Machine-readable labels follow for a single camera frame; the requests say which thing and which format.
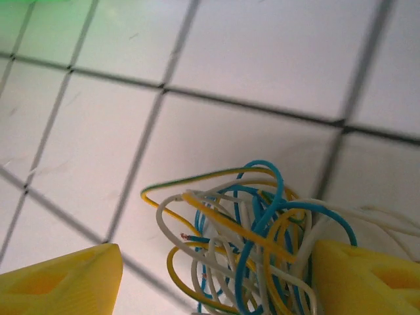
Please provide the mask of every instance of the bundle of wires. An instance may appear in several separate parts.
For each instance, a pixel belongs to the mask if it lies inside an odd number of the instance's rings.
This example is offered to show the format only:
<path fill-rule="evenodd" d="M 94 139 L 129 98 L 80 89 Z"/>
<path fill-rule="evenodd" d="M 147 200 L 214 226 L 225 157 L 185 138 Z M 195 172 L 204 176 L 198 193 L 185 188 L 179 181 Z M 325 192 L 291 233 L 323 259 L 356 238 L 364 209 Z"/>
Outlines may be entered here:
<path fill-rule="evenodd" d="M 243 178 L 244 173 L 259 176 Z M 207 191 L 187 190 L 161 203 L 148 197 L 153 190 L 231 174 L 237 174 L 236 180 Z M 175 245 L 167 257 L 169 275 L 179 289 L 197 300 L 196 314 L 203 314 L 203 308 L 208 314 L 217 315 L 317 314 L 311 261 L 316 240 L 329 224 L 336 222 L 347 233 L 349 243 L 357 246 L 353 229 L 341 215 L 381 227 L 413 260 L 410 250 L 394 232 L 420 237 L 420 224 L 400 213 L 374 207 L 347 209 L 316 199 L 300 199 L 284 185 L 278 169 L 263 160 L 153 185 L 145 188 L 141 196 L 157 208 L 157 224 Z M 172 202 L 193 207 L 194 224 L 170 210 L 167 206 Z M 410 228 L 386 223 L 371 216 L 370 211 L 386 212 Z M 163 221 L 163 213 L 183 223 L 189 232 L 173 234 Z M 314 226 L 313 213 L 321 214 Z M 175 272 L 173 258 L 179 250 L 192 257 L 193 288 Z"/>

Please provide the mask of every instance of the white surface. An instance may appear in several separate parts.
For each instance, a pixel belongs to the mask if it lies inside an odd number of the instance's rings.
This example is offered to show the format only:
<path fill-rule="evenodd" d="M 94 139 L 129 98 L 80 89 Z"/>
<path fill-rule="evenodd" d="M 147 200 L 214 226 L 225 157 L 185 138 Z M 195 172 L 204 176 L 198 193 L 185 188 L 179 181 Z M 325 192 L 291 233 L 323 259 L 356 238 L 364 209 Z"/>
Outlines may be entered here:
<path fill-rule="evenodd" d="M 189 2 L 114 2 L 99 1 L 76 66 L 160 82 Z M 201 1 L 171 84 L 338 118 L 376 4 L 374 0 Z M 90 5 L 90 0 L 37 3 L 18 54 L 66 66 Z M 27 7 L 0 5 L 0 52 L 11 51 Z M 417 21 L 412 22 L 416 12 L 413 1 L 397 2 L 353 123 L 418 135 L 419 97 L 413 92 L 420 64 Z M 0 75 L 7 62 L 0 57 Z M 21 180 L 27 179 L 64 75 L 64 71 L 13 64 L 0 96 L 0 164 Z M 156 94 L 155 90 L 73 73 L 32 188 L 104 237 Z M 167 93 L 114 241 L 176 291 L 165 266 L 172 245 L 158 230 L 154 209 L 141 201 L 140 190 L 163 180 L 262 158 L 273 161 L 285 182 L 303 197 L 310 196 L 335 132 Z M 418 148 L 350 136 L 328 200 L 401 209 L 420 220 L 419 166 Z M 206 188 L 216 182 L 220 179 L 194 187 Z M 185 188 L 151 196 L 161 201 Z M 0 211 L 5 214 L 0 238 L 19 196 L 20 192 L 0 179 Z M 189 219 L 195 213 L 180 204 L 173 209 Z M 175 232 L 186 232 L 172 218 L 165 217 L 165 221 Z M 352 224 L 363 246 L 400 253 L 380 231 Z M 346 240 L 337 226 L 327 231 L 325 237 L 329 236 Z M 419 252 L 417 240 L 407 241 Z M 90 246 L 90 241 L 27 197 L 0 272 Z M 175 268 L 187 284 L 189 264 L 182 254 L 175 259 Z M 125 269 L 114 314 L 144 313 L 184 311 Z"/>
<path fill-rule="evenodd" d="M 47 261 L 95 244 L 26 198 L 0 273 Z"/>
<path fill-rule="evenodd" d="M 12 65 L 0 98 L 0 165 L 21 180 L 29 175 L 63 78 L 55 70 Z"/>
<path fill-rule="evenodd" d="M 175 85 L 337 117 L 376 1 L 203 1 Z"/>
<path fill-rule="evenodd" d="M 397 1 L 355 122 L 420 136 L 420 3 Z"/>
<path fill-rule="evenodd" d="M 77 65 L 160 82 L 188 4 L 99 1 Z"/>
<path fill-rule="evenodd" d="M 68 64 L 91 2 L 36 3 L 18 54 Z"/>
<path fill-rule="evenodd" d="M 0 3 L 0 52 L 12 52 L 28 7 L 27 3 Z"/>
<path fill-rule="evenodd" d="M 0 242 L 3 243 L 22 192 L 0 178 Z"/>
<path fill-rule="evenodd" d="M 74 75 L 33 187 L 105 238 L 155 95 Z"/>

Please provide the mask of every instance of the yellow plastic object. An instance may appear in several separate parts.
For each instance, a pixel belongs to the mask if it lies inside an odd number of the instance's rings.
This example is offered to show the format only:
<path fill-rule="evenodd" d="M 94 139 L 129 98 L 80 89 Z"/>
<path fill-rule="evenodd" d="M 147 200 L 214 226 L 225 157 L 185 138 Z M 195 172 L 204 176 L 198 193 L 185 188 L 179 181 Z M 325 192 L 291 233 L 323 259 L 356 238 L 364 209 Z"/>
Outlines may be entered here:
<path fill-rule="evenodd" d="M 111 315 L 123 273 L 102 244 L 0 275 L 1 315 Z"/>
<path fill-rule="evenodd" d="M 326 315 L 420 315 L 420 265 L 318 241 L 314 277 Z"/>

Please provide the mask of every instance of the electrical wire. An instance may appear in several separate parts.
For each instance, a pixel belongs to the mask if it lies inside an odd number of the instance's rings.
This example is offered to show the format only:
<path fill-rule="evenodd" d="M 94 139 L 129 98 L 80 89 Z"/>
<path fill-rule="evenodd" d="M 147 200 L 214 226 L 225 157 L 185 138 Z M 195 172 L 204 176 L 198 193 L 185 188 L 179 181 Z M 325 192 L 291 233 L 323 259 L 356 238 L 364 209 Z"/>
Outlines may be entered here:
<path fill-rule="evenodd" d="M 245 173 L 259 176 L 242 178 Z M 233 174 L 237 174 L 235 180 L 206 191 L 189 189 L 160 203 L 148 196 L 154 190 Z M 336 222 L 348 234 L 349 243 L 358 245 L 353 229 L 341 215 L 376 224 L 411 260 L 415 260 L 413 253 L 395 232 L 420 237 L 420 224 L 399 212 L 372 206 L 349 209 L 316 199 L 301 199 L 284 185 L 277 168 L 263 160 L 149 186 L 141 197 L 157 208 L 157 225 L 174 244 L 167 257 L 168 272 L 175 285 L 198 302 L 195 314 L 203 314 L 202 305 L 210 315 L 316 315 L 318 302 L 311 288 L 311 253 L 316 241 Z M 194 224 L 170 210 L 168 205 L 172 202 L 191 207 L 196 212 Z M 373 211 L 390 215 L 409 227 L 373 217 L 370 215 Z M 179 238 L 173 234 L 163 220 L 163 213 L 185 225 L 192 235 L 182 233 Z M 312 213 L 322 215 L 313 227 Z M 175 272 L 173 258 L 179 250 L 192 258 L 193 288 Z M 201 283 L 199 263 L 203 269 Z"/>

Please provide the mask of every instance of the yellow plastic piece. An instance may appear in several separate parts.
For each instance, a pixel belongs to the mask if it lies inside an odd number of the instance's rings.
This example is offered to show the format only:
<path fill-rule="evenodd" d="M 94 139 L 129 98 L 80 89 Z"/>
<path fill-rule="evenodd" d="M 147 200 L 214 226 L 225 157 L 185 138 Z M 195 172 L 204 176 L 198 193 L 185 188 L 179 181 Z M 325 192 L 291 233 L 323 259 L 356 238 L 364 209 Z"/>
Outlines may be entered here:
<path fill-rule="evenodd" d="M 111 315 L 123 273 L 102 244 L 0 275 L 1 315 Z"/>
<path fill-rule="evenodd" d="M 314 278 L 326 315 L 420 315 L 420 265 L 318 241 Z"/>

